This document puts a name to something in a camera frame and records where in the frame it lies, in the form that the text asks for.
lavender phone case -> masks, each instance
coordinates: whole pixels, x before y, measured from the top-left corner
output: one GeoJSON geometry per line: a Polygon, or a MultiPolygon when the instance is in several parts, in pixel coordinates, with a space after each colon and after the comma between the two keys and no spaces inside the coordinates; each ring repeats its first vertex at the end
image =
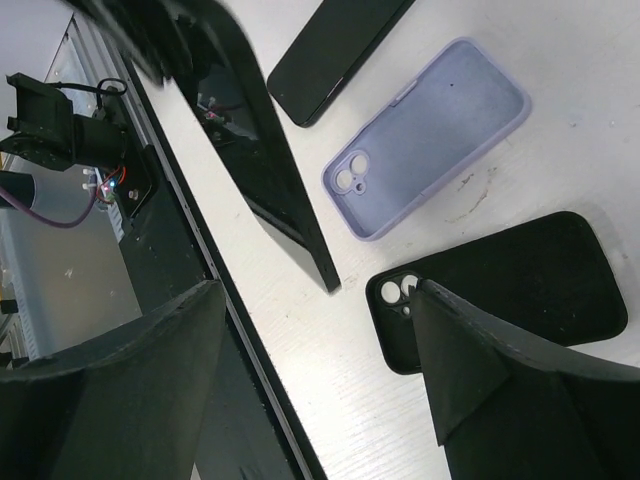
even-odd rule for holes
{"type": "Polygon", "coordinates": [[[449,44],[327,165],[353,234],[375,240],[515,130],[529,96],[471,39],[449,44]]]}

white table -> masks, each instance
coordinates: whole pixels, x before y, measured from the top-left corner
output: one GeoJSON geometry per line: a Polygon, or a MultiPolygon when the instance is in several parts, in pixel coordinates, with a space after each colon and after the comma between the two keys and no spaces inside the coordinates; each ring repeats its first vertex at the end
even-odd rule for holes
{"type": "MultiPolygon", "coordinates": [[[[266,77],[320,0],[228,4],[266,77]]],[[[449,475],[422,378],[387,368],[366,305],[368,279],[393,266],[547,213],[576,211],[598,234],[630,313],[621,336],[580,350],[640,365],[638,20],[640,5],[633,0],[416,0],[316,125],[298,128],[278,107],[342,279],[342,289],[333,295],[265,233],[178,89],[147,86],[330,479],[449,475]],[[323,191],[321,171],[363,123],[459,36],[475,38],[524,86],[533,113],[387,236],[362,243],[323,191]]]]}

black smartphone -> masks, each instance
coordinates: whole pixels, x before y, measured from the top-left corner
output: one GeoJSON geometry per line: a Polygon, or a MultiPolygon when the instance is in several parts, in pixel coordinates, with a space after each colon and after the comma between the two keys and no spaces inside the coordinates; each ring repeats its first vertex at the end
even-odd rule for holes
{"type": "Polygon", "coordinates": [[[307,127],[322,115],[413,2],[322,2],[267,81],[296,125],[307,127]]]}
{"type": "Polygon", "coordinates": [[[433,280],[487,313],[563,346],[605,340],[627,309],[589,223],[558,212],[373,277],[366,295],[389,367],[420,372],[409,307],[433,280]]]}

round hole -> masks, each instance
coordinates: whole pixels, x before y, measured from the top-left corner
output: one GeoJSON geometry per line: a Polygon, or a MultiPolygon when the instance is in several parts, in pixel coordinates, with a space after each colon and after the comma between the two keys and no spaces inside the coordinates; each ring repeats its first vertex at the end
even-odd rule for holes
{"type": "Polygon", "coordinates": [[[356,175],[362,175],[367,171],[367,167],[369,166],[369,160],[364,155],[356,155],[353,160],[351,160],[351,171],[356,175]]]}
{"type": "Polygon", "coordinates": [[[353,181],[353,175],[349,170],[342,170],[336,176],[336,185],[340,190],[348,190],[351,186],[351,182],[353,181]]]}
{"type": "Polygon", "coordinates": [[[382,299],[389,303],[397,303],[400,300],[400,288],[393,282],[386,282],[380,289],[382,299]]]}
{"type": "Polygon", "coordinates": [[[410,289],[416,288],[418,286],[418,277],[415,275],[407,275],[402,279],[402,283],[400,284],[400,288],[402,288],[402,293],[404,293],[407,297],[409,296],[410,289]]]}

smartphone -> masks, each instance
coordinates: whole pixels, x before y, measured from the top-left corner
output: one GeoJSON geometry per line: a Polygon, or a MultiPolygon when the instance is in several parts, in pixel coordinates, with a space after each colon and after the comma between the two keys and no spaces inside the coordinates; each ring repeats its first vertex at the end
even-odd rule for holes
{"type": "Polygon", "coordinates": [[[373,277],[366,296],[387,365],[420,372],[409,296],[433,280],[476,307],[563,346],[621,333],[628,314],[589,223],[558,212],[373,277]]]}
{"type": "Polygon", "coordinates": [[[312,125],[414,0],[324,0],[267,80],[296,125],[312,125]]]}

